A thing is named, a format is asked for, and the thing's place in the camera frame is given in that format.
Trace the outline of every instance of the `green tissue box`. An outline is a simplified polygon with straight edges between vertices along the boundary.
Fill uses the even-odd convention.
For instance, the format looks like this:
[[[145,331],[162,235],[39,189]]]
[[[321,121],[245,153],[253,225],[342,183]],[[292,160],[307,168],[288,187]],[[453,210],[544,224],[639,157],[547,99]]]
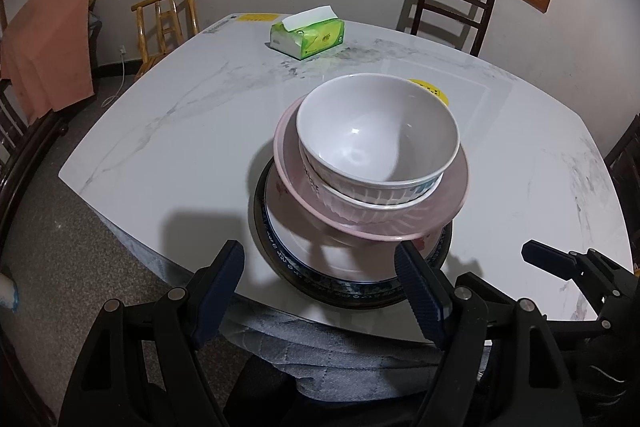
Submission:
[[[343,40],[344,21],[340,19],[316,22],[290,32],[282,22],[271,26],[271,47],[298,60],[333,48]]]

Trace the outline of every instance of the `pink cloth draped over chair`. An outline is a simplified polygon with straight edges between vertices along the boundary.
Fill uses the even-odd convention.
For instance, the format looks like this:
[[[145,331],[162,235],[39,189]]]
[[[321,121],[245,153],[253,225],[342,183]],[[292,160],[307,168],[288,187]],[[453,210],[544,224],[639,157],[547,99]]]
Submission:
[[[0,69],[29,124],[94,93],[88,6],[89,0],[28,0],[4,31]]]

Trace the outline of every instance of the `floor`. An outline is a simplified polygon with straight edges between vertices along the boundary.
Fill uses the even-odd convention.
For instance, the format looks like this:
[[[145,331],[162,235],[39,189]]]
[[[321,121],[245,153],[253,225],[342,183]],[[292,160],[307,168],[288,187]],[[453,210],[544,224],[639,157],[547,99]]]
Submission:
[[[4,246],[1,270],[17,283],[15,314],[0,309],[0,322],[44,402],[58,416],[84,339],[102,304],[158,299],[169,289],[111,235],[60,179],[58,172],[107,108],[122,77],[99,81],[97,100],[69,124],[50,149],[22,198]],[[124,89],[133,77],[125,79]],[[145,343],[149,380],[161,385],[152,343]],[[248,353],[221,337],[198,358],[220,405],[226,402]]]

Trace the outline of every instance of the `round yellow sticker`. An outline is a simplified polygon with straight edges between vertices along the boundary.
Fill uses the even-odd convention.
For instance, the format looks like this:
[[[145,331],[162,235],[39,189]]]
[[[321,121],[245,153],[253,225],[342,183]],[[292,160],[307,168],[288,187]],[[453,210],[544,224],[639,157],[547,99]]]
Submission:
[[[444,94],[441,90],[439,90],[433,84],[425,82],[424,80],[418,80],[417,78],[410,78],[409,80],[414,82],[415,84],[418,84],[418,86],[424,87],[424,89],[428,89],[435,96],[437,96],[439,99],[441,99],[445,103],[445,105],[449,105],[449,99],[447,98],[447,95]]]

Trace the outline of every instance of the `table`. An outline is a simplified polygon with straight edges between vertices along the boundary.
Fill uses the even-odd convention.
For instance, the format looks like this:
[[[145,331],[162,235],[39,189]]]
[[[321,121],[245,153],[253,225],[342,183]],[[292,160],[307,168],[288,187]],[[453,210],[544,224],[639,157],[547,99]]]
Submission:
[[[87,133],[60,178],[99,214],[196,271],[227,239],[244,245],[237,292],[326,325],[424,341],[407,302],[373,311],[321,304],[278,277],[254,241],[251,202],[279,116],[340,74],[427,80],[448,97],[470,164],[444,272],[473,271],[550,319],[594,317],[571,281],[524,263],[529,239],[596,248],[631,268],[620,204],[582,120],[479,58],[393,30],[345,23],[345,43],[298,61],[270,49],[271,22],[211,25],[135,83]]]

